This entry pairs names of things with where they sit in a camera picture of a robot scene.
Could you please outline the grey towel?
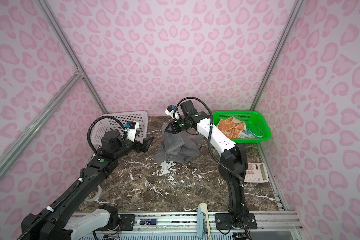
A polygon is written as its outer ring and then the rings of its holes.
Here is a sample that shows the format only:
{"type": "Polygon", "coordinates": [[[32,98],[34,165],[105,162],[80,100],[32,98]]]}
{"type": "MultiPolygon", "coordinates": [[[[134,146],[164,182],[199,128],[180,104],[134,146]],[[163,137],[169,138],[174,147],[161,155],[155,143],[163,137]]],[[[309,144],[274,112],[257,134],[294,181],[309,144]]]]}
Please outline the grey towel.
{"type": "Polygon", "coordinates": [[[163,123],[163,141],[161,147],[155,154],[155,161],[158,165],[166,161],[173,161],[185,165],[192,158],[198,157],[203,143],[202,135],[191,135],[187,132],[179,134],[166,133],[168,123],[163,123]]]}

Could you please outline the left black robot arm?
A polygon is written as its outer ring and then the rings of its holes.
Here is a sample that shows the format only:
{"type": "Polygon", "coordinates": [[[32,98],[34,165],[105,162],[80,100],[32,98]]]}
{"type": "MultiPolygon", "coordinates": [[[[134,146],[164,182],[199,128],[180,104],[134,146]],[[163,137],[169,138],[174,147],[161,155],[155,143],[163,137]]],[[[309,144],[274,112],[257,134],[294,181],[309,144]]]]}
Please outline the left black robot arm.
{"type": "Polygon", "coordinates": [[[101,148],[81,169],[79,178],[39,214],[29,214],[21,223],[20,240],[79,240],[100,228],[120,225],[118,210],[102,206],[78,221],[70,218],[80,204],[118,166],[119,159],[131,151],[146,153],[154,137],[142,141],[126,139],[118,131],[105,133],[101,148]]]}

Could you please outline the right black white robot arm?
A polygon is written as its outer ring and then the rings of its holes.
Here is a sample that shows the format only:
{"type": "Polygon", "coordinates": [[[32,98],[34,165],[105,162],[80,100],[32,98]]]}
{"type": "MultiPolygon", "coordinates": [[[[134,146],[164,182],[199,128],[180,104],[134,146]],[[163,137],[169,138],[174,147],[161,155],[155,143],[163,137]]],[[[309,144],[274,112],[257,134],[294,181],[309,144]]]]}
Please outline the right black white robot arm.
{"type": "Polygon", "coordinates": [[[246,147],[230,140],[218,129],[212,111],[198,98],[186,97],[177,105],[168,106],[165,113],[173,119],[165,129],[166,133],[179,134],[193,128],[207,139],[208,151],[228,185],[228,210],[233,225],[236,228],[243,226],[249,214],[244,191],[248,169],[246,147]]]}

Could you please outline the white plastic basket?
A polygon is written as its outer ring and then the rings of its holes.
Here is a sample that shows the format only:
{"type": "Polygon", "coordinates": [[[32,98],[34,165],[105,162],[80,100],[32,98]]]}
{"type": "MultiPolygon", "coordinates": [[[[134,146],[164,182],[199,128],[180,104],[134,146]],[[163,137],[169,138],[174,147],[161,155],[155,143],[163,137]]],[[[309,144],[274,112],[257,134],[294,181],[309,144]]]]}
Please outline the white plastic basket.
{"type": "MultiPolygon", "coordinates": [[[[124,126],[128,120],[136,121],[140,123],[138,131],[140,133],[136,136],[136,140],[143,142],[143,139],[147,136],[148,129],[148,114],[145,111],[125,112],[110,114],[114,118],[118,119],[124,126]]],[[[114,120],[103,119],[96,123],[91,132],[91,142],[94,146],[101,145],[101,139],[108,131],[123,131],[121,126],[114,120]]]]}

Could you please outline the orange patterned towel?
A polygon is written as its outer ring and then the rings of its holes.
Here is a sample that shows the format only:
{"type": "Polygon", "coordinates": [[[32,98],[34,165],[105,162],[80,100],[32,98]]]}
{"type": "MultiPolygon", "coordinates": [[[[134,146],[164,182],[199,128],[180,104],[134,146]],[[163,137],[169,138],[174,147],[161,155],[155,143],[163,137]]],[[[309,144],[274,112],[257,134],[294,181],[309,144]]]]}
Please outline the orange patterned towel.
{"type": "Polygon", "coordinates": [[[234,117],[220,120],[217,127],[229,139],[240,138],[240,134],[247,129],[244,122],[239,121],[234,117]]]}

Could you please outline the teal patterned towel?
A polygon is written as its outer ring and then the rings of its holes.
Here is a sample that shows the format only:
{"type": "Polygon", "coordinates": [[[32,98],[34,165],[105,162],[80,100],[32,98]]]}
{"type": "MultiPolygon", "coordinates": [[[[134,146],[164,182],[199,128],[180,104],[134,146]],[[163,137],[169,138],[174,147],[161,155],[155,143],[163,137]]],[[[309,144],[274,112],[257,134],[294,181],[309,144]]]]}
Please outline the teal patterned towel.
{"type": "Polygon", "coordinates": [[[239,133],[239,139],[261,139],[263,136],[258,136],[251,132],[250,130],[246,129],[239,133]]]}

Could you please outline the clear tape roll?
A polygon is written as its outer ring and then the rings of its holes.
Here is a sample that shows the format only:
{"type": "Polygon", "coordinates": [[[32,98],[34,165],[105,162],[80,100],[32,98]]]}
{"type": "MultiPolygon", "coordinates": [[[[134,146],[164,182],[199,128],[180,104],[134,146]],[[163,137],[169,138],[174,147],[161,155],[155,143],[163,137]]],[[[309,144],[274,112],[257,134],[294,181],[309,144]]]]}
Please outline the clear tape roll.
{"type": "Polygon", "coordinates": [[[86,198],[85,201],[86,202],[96,202],[99,200],[100,196],[102,194],[102,187],[101,186],[97,186],[86,198]]]}

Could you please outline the green plastic basket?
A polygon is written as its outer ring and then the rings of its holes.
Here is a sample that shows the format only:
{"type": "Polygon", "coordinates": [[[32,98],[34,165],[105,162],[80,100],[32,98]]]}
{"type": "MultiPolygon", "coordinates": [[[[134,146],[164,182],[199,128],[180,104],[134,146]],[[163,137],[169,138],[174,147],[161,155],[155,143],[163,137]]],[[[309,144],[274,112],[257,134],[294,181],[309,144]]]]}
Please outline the green plastic basket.
{"type": "Polygon", "coordinates": [[[255,144],[267,141],[271,138],[271,131],[262,114],[256,111],[218,111],[213,113],[214,124],[217,126],[220,120],[225,120],[234,117],[246,124],[247,129],[258,136],[263,136],[261,139],[230,139],[238,144],[255,144]]]}

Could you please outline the blue label sticker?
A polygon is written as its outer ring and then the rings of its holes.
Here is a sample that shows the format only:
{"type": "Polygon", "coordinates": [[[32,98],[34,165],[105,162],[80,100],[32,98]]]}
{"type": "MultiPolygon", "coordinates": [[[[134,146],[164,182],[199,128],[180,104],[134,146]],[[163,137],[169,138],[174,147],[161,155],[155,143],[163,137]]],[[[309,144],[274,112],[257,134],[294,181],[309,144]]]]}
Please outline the blue label sticker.
{"type": "Polygon", "coordinates": [[[141,226],[149,226],[149,225],[156,225],[157,219],[140,219],[139,225],[141,226]]]}

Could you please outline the pink white calculator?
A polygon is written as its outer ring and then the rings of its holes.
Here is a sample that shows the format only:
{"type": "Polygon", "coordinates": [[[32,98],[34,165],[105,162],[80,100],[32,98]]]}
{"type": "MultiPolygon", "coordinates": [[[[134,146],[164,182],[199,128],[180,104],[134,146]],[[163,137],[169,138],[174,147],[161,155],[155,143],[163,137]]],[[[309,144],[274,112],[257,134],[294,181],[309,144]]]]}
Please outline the pink white calculator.
{"type": "Polygon", "coordinates": [[[264,163],[248,164],[245,183],[268,183],[269,175],[264,163]]]}

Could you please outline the left diagonal aluminium strut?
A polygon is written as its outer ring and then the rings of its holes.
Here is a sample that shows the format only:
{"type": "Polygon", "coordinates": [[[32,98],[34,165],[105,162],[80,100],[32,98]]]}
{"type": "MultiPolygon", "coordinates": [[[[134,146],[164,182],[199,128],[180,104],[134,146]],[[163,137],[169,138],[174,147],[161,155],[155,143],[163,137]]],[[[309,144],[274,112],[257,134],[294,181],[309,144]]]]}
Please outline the left diagonal aluminium strut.
{"type": "Polygon", "coordinates": [[[64,100],[73,91],[76,85],[82,80],[82,72],[77,71],[73,77],[65,84],[58,94],[45,106],[37,117],[22,132],[17,140],[0,157],[0,180],[6,175],[10,168],[15,164],[18,157],[29,146],[38,132],[44,127],[51,116],[56,112],[64,100]]]}

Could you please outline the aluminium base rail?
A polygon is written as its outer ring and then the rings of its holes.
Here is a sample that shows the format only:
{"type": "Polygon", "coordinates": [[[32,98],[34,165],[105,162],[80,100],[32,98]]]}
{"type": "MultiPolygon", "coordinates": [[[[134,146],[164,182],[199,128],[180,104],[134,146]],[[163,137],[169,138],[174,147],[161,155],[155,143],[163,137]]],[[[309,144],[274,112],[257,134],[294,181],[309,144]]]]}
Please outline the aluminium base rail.
{"type": "MultiPolygon", "coordinates": [[[[91,213],[74,213],[71,221],[78,221],[91,213]]],[[[80,240],[200,240],[197,238],[197,212],[153,212],[120,213],[133,214],[135,222],[132,231],[118,231],[100,228],[80,240]],[[140,219],[157,219],[156,225],[141,226],[140,219]]],[[[244,240],[246,231],[232,229],[219,231],[215,214],[210,212],[212,240],[244,240]]],[[[247,232],[253,240],[306,240],[302,223],[294,211],[254,212],[257,228],[247,232]]]]}

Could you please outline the left corner aluminium post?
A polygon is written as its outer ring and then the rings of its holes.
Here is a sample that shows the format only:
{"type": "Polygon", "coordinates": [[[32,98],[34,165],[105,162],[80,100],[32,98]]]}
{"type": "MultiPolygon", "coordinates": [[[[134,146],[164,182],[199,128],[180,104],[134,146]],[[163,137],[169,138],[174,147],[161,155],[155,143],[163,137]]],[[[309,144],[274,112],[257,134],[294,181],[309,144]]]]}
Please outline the left corner aluminium post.
{"type": "Polygon", "coordinates": [[[88,88],[89,92],[91,93],[92,97],[94,98],[95,103],[101,109],[101,112],[103,114],[108,114],[109,112],[108,112],[106,106],[104,105],[99,94],[95,90],[94,85],[92,84],[90,78],[88,77],[86,71],[84,70],[84,66],[80,62],[78,55],[74,51],[72,44],[70,43],[68,37],[66,36],[61,25],[59,24],[58,18],[52,11],[51,6],[49,5],[48,1],[36,0],[35,3],[38,5],[42,14],[46,18],[46,21],[48,22],[48,24],[52,28],[53,32],[57,36],[60,44],[62,45],[63,49],[67,53],[69,59],[76,67],[77,72],[83,76],[84,83],[85,83],[86,87],[88,88]]]}

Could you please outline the corner aluminium post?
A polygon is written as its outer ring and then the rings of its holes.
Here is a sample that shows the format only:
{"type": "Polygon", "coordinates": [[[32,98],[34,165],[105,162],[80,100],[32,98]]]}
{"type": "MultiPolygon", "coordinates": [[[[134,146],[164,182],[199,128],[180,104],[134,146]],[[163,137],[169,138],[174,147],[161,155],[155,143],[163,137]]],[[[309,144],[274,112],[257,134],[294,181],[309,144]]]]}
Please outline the corner aluminium post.
{"type": "Polygon", "coordinates": [[[60,44],[62,45],[63,49],[67,53],[69,59],[76,67],[77,72],[83,76],[84,83],[85,83],[86,87],[88,88],[89,92],[91,93],[92,97],[94,98],[95,103],[101,109],[101,112],[103,114],[108,114],[109,112],[108,112],[106,106],[104,105],[99,94],[95,90],[94,85],[92,84],[90,78],[88,77],[86,71],[84,70],[84,66],[80,62],[78,55],[74,51],[72,44],[70,43],[68,37],[66,36],[61,25],[59,24],[58,18],[52,11],[51,6],[49,5],[48,1],[36,0],[35,3],[38,5],[42,14],[46,18],[46,21],[48,22],[48,24],[52,28],[53,32],[57,36],[60,44]]]}
{"type": "Polygon", "coordinates": [[[281,35],[277,42],[277,45],[273,51],[272,57],[269,61],[269,64],[263,75],[263,78],[261,80],[259,88],[254,97],[254,100],[253,100],[251,108],[250,108],[251,111],[255,111],[259,102],[261,101],[263,92],[265,91],[265,88],[267,87],[267,84],[271,78],[271,75],[272,75],[275,67],[277,66],[278,60],[279,60],[280,56],[282,55],[282,52],[288,42],[289,37],[292,34],[292,31],[293,31],[295,25],[301,15],[302,11],[305,8],[306,2],[307,1],[304,1],[304,0],[295,1],[293,8],[291,10],[291,13],[289,14],[289,17],[287,18],[286,25],[285,25],[283,31],[281,32],[281,35]]]}

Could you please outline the right corner aluminium post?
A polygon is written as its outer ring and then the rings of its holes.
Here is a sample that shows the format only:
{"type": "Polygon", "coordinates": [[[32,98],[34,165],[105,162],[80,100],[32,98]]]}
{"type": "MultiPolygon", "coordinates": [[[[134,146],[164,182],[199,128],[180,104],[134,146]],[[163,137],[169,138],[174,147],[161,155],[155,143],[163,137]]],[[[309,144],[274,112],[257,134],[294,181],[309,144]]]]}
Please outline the right corner aluminium post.
{"type": "Polygon", "coordinates": [[[259,88],[254,97],[254,100],[253,100],[251,108],[250,108],[251,111],[255,111],[259,102],[261,101],[263,92],[265,91],[265,88],[267,87],[267,84],[271,78],[271,75],[272,75],[275,67],[277,66],[278,60],[279,60],[280,56],[282,55],[282,52],[288,42],[289,37],[292,34],[292,31],[293,31],[295,25],[301,15],[302,11],[305,8],[306,2],[307,1],[304,1],[304,0],[295,1],[293,8],[291,10],[291,13],[289,14],[289,17],[287,18],[286,25],[285,25],[283,31],[281,32],[281,35],[277,42],[277,45],[273,51],[272,57],[269,61],[269,64],[263,75],[263,78],[261,80],[259,88]]]}

